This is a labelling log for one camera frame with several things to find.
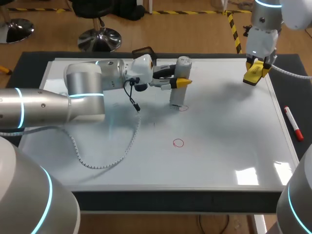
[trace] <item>hazard tape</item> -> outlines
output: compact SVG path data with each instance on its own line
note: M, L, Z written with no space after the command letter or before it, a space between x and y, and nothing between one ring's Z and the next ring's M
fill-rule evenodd
M8 8L9 11L55 11L57 13L70 12L66 8ZM251 13L251 11L153 11L154 15L199 15L199 14L227 14L227 13Z
M71 9L64 9L64 8L8 8L9 11L54 11L57 13L65 12L65 11L71 11Z
M251 11L153 11L154 15L199 15L199 14L227 14L227 13L251 13Z
M231 31L232 31L232 34L233 34L233 38L234 38L234 41L235 41L236 52L238 54L242 54L243 53L242 52L242 47L240 45L240 40L239 40L239 37L238 37L236 26L234 24L233 14L228 12L227 16L228 16L228 20L229 20L229 23L230 23Z

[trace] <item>red marker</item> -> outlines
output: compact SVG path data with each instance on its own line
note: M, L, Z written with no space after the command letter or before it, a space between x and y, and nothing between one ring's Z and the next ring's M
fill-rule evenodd
M297 139L298 139L299 141L303 141L304 138L303 138L303 136L302 136L302 134L301 134L300 129L298 128L298 125L297 125L296 121L295 121L294 118L293 118L293 115L292 115L292 113L291 113L289 107L288 107L288 106L285 106L284 111L285 111L285 113L286 113L286 115L287 115L287 117L288 117L290 123L292 124L292 127L293 127L293 129L294 129L294 132L296 133Z

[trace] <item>white table surface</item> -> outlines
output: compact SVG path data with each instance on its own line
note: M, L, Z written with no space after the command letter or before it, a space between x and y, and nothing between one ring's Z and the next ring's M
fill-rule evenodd
M44 89L66 93L63 68L74 62L54 61ZM127 157L109 170L83 167L57 130L24 136L20 148L72 191L282 191L298 159L269 76L250 86L245 72L245 59L193 59L184 112L170 108L170 91L134 92L142 125ZM103 123L66 127L89 164L121 157L136 126L123 90L105 92L104 100ZM183 147L173 145L177 138Z

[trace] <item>chrome chair base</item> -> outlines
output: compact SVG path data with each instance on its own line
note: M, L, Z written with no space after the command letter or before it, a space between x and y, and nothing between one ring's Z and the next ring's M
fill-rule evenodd
M34 25L27 19L0 22L0 43L9 44L24 40L34 32Z
M78 38L78 47L82 51L112 52L121 46L121 35L111 28L90 29Z

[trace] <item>wooden floor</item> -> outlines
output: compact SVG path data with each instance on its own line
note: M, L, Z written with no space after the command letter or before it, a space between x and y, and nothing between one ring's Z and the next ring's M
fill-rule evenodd
M154 0L154 10L215 10L218 0ZM17 0L9 7L23 8L67 8L63 0L38 1ZM77 18L71 12L18 12L12 18L28 19L35 25L34 34L15 44L0 44L0 65L14 69L24 51L78 51L77 38L93 28L89 19ZM245 52L246 38L243 25L250 24L251 14L235 14L234 22ZM233 36L226 16L222 15L145 15L139 21L128 21L116 16L103 18L107 27L122 35L122 46L118 52L151 46L156 52L165 53L236 53ZM312 75L312 38L304 31L295 32L283 26L277 45L278 53L299 54L306 71ZM31 77L24 77L27 82ZM0 75L0 87L5 87L9 76ZM202 226L206 234L218 234L225 225L224 215L203 215ZM268 225L275 216L268 217ZM81 234L101 233L201 233L197 215L176 214L83 214ZM225 234L249 234L247 218L231 215Z

